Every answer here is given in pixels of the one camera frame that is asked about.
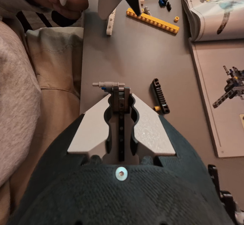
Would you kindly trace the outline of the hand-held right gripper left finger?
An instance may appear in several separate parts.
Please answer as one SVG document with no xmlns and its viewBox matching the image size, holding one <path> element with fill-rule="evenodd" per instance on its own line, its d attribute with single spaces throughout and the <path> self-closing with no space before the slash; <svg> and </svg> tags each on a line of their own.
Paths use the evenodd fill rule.
<svg viewBox="0 0 244 225">
<path fill-rule="evenodd" d="M 69 154 L 85 154 L 88 157 L 97 155 L 100 158 L 107 153 L 106 140 L 109 136 L 109 125 L 104 113 L 109 108 L 106 95 L 97 104 L 87 110 L 67 150 Z"/>
</svg>

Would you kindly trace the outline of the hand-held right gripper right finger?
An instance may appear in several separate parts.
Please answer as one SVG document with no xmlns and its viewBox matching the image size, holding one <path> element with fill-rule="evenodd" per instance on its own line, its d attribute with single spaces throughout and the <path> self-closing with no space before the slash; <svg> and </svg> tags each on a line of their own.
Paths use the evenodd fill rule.
<svg viewBox="0 0 244 225">
<path fill-rule="evenodd" d="M 175 149 L 158 115 L 134 93 L 130 94 L 131 129 L 130 149 L 139 159 L 144 156 L 174 156 Z"/>
</svg>

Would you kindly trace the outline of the black lego beam subassembly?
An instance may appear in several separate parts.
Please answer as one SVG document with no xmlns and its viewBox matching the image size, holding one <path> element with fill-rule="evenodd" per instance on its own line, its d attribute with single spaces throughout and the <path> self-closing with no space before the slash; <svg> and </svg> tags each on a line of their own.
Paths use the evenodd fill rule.
<svg viewBox="0 0 244 225">
<path fill-rule="evenodd" d="M 112 148 L 112 129 L 109 123 L 113 114 L 118 115 L 118 161 L 123 162 L 125 158 L 125 130 L 124 130 L 124 117 L 125 114 L 130 113 L 130 88 L 125 87 L 124 83 L 119 82 L 98 82 L 93 83 L 93 87 L 99 87 L 104 92 L 110 94 L 108 97 L 108 108 L 105 110 L 103 116 L 105 122 L 109 126 L 108 138 L 105 141 L 107 153 L 110 153 Z"/>
</svg>

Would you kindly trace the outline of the long yellow lego beam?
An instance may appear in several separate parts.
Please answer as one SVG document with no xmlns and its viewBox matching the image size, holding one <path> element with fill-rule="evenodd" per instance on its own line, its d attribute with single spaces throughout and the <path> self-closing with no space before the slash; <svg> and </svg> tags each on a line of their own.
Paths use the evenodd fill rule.
<svg viewBox="0 0 244 225">
<path fill-rule="evenodd" d="M 147 24 L 150 24 L 154 27 L 157 27 L 157 28 L 160 28 L 162 30 L 166 30 L 168 32 L 171 32 L 173 34 L 177 34 L 179 32 L 179 29 L 180 29 L 178 26 L 176 26 L 174 24 L 165 22 L 161 19 L 158 19 L 158 18 L 153 17 L 151 15 L 148 15 L 146 13 L 141 13 L 141 15 L 138 16 L 138 15 L 136 15 L 136 13 L 131 8 L 127 9 L 126 15 L 133 17 L 137 20 L 140 20 L 142 22 L 145 22 Z"/>
</svg>

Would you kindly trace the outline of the white curved lego beam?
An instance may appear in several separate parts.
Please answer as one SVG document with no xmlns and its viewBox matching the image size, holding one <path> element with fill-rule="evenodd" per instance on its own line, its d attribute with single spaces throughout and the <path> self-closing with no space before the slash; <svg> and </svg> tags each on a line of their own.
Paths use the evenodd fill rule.
<svg viewBox="0 0 244 225">
<path fill-rule="evenodd" d="M 114 20 L 115 20 L 115 13 L 116 13 L 116 8 L 113 10 L 113 12 L 108 17 L 108 24 L 107 24 L 107 29 L 106 29 L 106 35 L 108 35 L 108 36 L 111 36 L 111 34 L 112 34 L 112 29 L 113 29 Z"/>
</svg>

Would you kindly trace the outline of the black lego gear rack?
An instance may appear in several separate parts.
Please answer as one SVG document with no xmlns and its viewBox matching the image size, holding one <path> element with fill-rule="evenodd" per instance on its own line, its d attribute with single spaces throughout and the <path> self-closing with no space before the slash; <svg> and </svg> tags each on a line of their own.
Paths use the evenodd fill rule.
<svg viewBox="0 0 244 225">
<path fill-rule="evenodd" d="M 154 111 L 157 112 L 158 114 L 169 114 L 169 106 L 166 103 L 160 82 L 157 78 L 154 78 L 151 83 L 151 90 L 156 102 L 156 106 L 154 106 Z"/>
</svg>

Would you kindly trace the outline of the lego instruction booklet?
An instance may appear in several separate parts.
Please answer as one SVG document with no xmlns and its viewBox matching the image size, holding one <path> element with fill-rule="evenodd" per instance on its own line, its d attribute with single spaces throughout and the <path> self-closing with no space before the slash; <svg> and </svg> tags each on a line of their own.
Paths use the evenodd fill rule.
<svg viewBox="0 0 244 225">
<path fill-rule="evenodd" d="M 244 156 L 244 0 L 181 1 L 215 154 Z"/>
</svg>

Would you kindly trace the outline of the person's left hand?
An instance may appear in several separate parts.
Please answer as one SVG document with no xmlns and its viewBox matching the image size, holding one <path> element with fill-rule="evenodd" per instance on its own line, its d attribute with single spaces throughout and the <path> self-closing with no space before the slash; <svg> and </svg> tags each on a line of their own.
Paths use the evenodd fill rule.
<svg viewBox="0 0 244 225">
<path fill-rule="evenodd" d="M 67 0 L 66 4 L 61 5 L 59 0 L 48 0 L 54 11 L 68 19 L 79 19 L 82 11 L 89 6 L 88 0 Z"/>
</svg>

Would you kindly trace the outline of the black striped cloth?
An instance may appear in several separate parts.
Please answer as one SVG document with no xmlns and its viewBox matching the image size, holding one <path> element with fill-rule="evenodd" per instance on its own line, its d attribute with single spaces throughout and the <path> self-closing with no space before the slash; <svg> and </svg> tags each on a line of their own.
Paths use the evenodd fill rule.
<svg viewBox="0 0 244 225">
<path fill-rule="evenodd" d="M 40 28 L 84 27 L 83 15 L 78 20 L 68 19 L 57 11 L 48 13 L 20 11 L 16 14 L 16 17 L 20 21 L 25 33 L 28 30 L 37 30 Z"/>
</svg>

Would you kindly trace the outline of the black plastic part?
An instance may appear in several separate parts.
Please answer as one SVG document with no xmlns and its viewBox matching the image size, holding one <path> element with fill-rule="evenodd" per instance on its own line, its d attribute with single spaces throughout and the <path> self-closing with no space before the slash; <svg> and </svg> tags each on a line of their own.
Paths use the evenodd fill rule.
<svg viewBox="0 0 244 225">
<path fill-rule="evenodd" d="M 217 195 L 218 195 L 222 205 L 225 208 L 225 211 L 227 212 L 227 214 L 229 215 L 229 217 L 231 218 L 233 223 L 238 225 L 236 215 L 235 215 L 236 205 L 234 203 L 233 196 L 228 191 L 220 190 L 218 170 L 217 170 L 216 166 L 209 164 L 208 165 L 208 173 L 209 173 L 209 175 L 212 179 L 212 182 L 215 186 L 215 190 L 217 192 Z"/>
</svg>

